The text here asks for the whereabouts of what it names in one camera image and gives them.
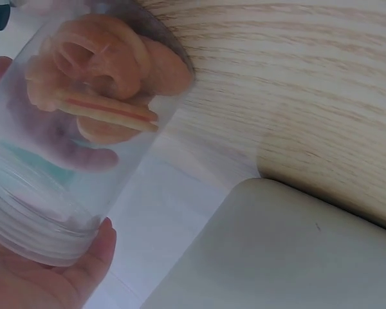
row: transparent container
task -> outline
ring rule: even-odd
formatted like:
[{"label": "transparent container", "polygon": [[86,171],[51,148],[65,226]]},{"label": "transparent container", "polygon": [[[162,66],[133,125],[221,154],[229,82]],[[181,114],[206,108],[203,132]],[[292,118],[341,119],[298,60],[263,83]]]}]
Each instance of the transparent container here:
[{"label": "transparent container", "polygon": [[0,82],[0,243],[74,263],[192,79],[183,48],[132,1],[53,16]]}]

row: gray object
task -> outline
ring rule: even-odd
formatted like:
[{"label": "gray object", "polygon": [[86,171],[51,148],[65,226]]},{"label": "gray object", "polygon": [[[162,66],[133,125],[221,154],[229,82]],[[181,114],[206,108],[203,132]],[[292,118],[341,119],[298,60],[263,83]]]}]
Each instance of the gray object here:
[{"label": "gray object", "polygon": [[269,180],[236,187],[143,309],[386,309],[386,230]]}]

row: teal object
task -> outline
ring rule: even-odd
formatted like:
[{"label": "teal object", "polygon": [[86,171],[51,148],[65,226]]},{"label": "teal object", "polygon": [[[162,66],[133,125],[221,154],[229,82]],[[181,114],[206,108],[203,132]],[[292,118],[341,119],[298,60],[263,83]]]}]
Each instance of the teal object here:
[{"label": "teal object", "polygon": [[49,161],[46,161],[37,154],[31,153],[24,149],[5,144],[5,147],[10,150],[20,161],[29,165],[35,171],[42,171],[49,177],[53,178],[59,185],[65,185],[74,177],[75,172],[67,169],[62,169]]}]

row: wooden table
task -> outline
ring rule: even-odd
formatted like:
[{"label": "wooden table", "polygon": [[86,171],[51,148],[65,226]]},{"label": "wooden table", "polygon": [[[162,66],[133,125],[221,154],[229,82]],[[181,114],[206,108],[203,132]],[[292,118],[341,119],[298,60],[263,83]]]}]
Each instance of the wooden table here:
[{"label": "wooden table", "polygon": [[165,135],[184,168],[228,185],[257,166],[386,226],[386,0],[141,3],[196,67]]}]

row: hand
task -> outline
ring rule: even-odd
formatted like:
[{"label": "hand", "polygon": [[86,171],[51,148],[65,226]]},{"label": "hand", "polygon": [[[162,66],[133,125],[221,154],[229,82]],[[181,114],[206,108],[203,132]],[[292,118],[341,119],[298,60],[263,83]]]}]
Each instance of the hand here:
[{"label": "hand", "polygon": [[[12,60],[0,57],[0,80]],[[61,111],[40,111],[30,104],[22,68],[12,67],[6,86],[0,89],[5,108],[0,106],[0,140],[31,151],[65,169],[100,172],[113,168],[117,154],[109,149],[78,145],[83,139],[75,117]]]},{"label": "hand", "polygon": [[88,252],[72,267],[28,261],[0,245],[0,309],[80,309],[113,260],[116,231],[106,219]]}]

